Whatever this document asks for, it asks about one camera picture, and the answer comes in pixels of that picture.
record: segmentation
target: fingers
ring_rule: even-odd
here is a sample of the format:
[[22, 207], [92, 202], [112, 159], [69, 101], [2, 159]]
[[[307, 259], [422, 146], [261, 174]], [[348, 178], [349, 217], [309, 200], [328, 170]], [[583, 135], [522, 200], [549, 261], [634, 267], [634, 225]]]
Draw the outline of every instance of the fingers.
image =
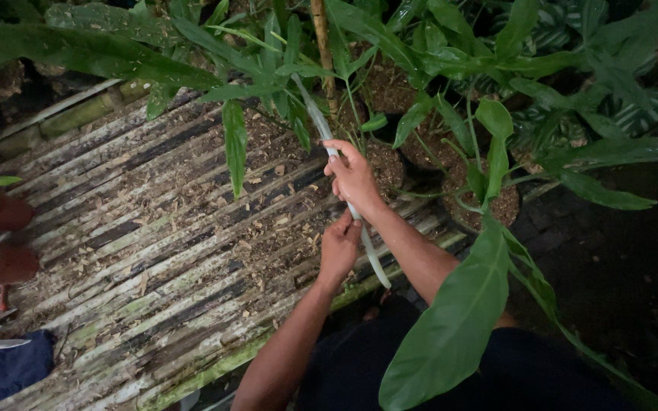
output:
[[349, 142], [344, 140], [324, 140], [322, 141], [324, 147], [336, 148], [340, 150], [342, 154], [347, 156], [350, 162], [354, 162], [357, 159], [362, 159], [362, 154]]
[[347, 239], [352, 241], [353, 244], [359, 244], [361, 234], [362, 234], [362, 220], [352, 221], [352, 225], [347, 230]]
[[347, 165], [337, 156], [329, 156], [329, 168], [337, 177], [345, 176], [350, 172]]

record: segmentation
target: plant stem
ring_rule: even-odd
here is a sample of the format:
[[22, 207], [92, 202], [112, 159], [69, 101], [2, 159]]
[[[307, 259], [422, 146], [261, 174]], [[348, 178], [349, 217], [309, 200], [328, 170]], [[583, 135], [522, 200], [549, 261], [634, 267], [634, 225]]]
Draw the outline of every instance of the plant stem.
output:
[[431, 159], [431, 162], [438, 167], [445, 175], [448, 175], [448, 170], [446, 170], [445, 167], [443, 167], [443, 164], [441, 164], [441, 161], [438, 160], [438, 157], [436, 157], [432, 152], [431, 149], [428, 148], [427, 145], [423, 142], [423, 139], [420, 138], [418, 133], [413, 130], [413, 135], [415, 135], [415, 138], [417, 138], [418, 143], [423, 147], [423, 150], [425, 150], [425, 153], [428, 154], [428, 157]]
[[479, 171], [483, 170], [481, 167], [481, 154], [479, 154], [479, 143], [476, 141], [476, 131], [474, 130], [474, 121], [471, 117], [471, 93], [474, 91], [476, 80], [474, 78], [469, 85], [469, 95], [466, 96], [466, 119], [469, 122], [469, 130], [471, 131], [471, 140], [474, 142], [474, 151], [476, 152], [476, 163], [479, 166]]
[[[319, 46], [319, 55], [321, 56], [322, 67], [324, 69], [333, 71], [334, 64], [332, 63], [331, 50], [329, 50], [329, 29], [327, 23], [327, 16], [324, 11], [324, 0], [311, 0], [311, 14], [314, 15], [314, 26], [316, 28], [316, 43]], [[336, 118], [339, 111], [339, 105], [335, 98], [336, 85], [334, 84], [334, 76], [324, 77], [324, 84], [327, 88], [327, 100], [329, 101], [329, 110], [331, 111], [332, 118]]]

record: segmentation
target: bamboo pole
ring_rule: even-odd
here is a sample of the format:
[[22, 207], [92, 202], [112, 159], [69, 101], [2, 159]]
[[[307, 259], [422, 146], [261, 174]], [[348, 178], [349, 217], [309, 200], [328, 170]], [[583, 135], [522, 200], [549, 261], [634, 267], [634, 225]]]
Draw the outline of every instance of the bamboo pole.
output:
[[[314, 27], [316, 28], [316, 43], [319, 45], [319, 54], [321, 55], [322, 67], [333, 71], [334, 63], [332, 62], [331, 51], [329, 50], [329, 26], [327, 16], [324, 11], [324, 0], [311, 0], [311, 14], [314, 15]], [[336, 99], [336, 85], [334, 76], [324, 77], [324, 86], [327, 90], [327, 100], [329, 101], [329, 110], [332, 118], [336, 118], [339, 112], [339, 102]]]

